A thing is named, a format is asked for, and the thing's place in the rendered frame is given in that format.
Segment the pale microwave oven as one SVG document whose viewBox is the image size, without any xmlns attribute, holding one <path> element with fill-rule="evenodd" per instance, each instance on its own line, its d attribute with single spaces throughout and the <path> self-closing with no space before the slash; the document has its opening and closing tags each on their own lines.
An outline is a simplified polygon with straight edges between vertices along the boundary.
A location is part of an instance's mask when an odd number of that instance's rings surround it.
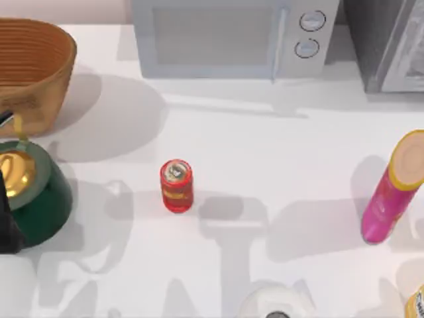
<svg viewBox="0 0 424 318">
<path fill-rule="evenodd" d="M 276 80 L 310 78 L 325 64 L 340 0 L 131 0 L 142 74 L 146 78 L 271 79 L 281 8 L 287 10 Z M 302 14 L 322 11 L 323 28 L 306 32 Z M 301 59 L 299 41 L 320 50 Z"/>
</svg>

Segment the microwave knob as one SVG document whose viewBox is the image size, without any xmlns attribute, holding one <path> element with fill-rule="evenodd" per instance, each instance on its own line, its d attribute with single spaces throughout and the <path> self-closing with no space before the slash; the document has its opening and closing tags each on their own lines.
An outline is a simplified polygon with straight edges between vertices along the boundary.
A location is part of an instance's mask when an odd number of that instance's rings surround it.
<svg viewBox="0 0 424 318">
<path fill-rule="evenodd" d="M 310 11 L 302 14 L 299 25 L 306 32 L 315 32 L 324 27 L 326 20 L 322 11 Z"/>
<path fill-rule="evenodd" d="M 320 50 L 318 41 L 308 38 L 307 40 L 299 41 L 294 48 L 297 57 L 301 59 L 309 59 L 317 55 Z"/>
</svg>

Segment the pink tube can yellow lid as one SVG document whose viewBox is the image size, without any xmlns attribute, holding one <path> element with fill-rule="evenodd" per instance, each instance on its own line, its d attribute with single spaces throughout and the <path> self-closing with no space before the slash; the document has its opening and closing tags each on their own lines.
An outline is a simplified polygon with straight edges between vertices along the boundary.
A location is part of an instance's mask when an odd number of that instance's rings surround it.
<svg viewBox="0 0 424 318">
<path fill-rule="evenodd" d="M 422 184 L 424 129 L 419 129 L 407 133 L 392 152 L 362 215 L 360 232 L 364 241 L 385 241 Z"/>
</svg>

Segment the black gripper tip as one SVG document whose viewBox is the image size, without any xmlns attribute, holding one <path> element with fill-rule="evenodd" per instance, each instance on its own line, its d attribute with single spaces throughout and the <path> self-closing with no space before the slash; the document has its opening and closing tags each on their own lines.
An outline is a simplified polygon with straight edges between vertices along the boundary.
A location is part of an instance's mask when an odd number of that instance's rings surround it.
<svg viewBox="0 0 424 318">
<path fill-rule="evenodd" d="M 0 170 L 0 254 L 16 254 L 24 245 L 25 239 L 11 213 L 3 173 Z"/>
</svg>

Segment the woven brown basket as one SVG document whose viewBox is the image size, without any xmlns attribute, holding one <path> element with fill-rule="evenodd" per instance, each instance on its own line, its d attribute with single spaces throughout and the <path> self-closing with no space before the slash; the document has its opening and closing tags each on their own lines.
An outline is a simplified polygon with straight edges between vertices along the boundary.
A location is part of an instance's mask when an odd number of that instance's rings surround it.
<svg viewBox="0 0 424 318">
<path fill-rule="evenodd" d="M 49 131 L 65 100 L 77 44 L 62 28 L 0 17 L 0 113 L 13 111 L 30 136 Z"/>
</svg>

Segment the green and gold trophy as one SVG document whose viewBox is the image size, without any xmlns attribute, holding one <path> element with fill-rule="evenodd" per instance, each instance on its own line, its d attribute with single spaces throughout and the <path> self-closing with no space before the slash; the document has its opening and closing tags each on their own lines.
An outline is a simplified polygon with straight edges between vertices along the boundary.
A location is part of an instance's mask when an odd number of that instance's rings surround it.
<svg viewBox="0 0 424 318">
<path fill-rule="evenodd" d="M 12 122 L 17 137 L 0 142 L 0 170 L 25 249 L 45 242 L 64 226 L 73 197 L 57 163 L 24 133 L 22 117 L 12 111 L 0 113 L 0 128 L 8 122 Z"/>
</svg>

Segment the red can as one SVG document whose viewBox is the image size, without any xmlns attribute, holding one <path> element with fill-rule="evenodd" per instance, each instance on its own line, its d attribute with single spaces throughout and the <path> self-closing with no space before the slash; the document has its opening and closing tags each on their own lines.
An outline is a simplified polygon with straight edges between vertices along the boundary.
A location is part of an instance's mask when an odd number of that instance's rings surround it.
<svg viewBox="0 0 424 318">
<path fill-rule="evenodd" d="M 160 169 L 160 186 L 165 207 L 185 213 L 193 205 L 193 171 L 184 160 L 171 159 Z"/>
</svg>

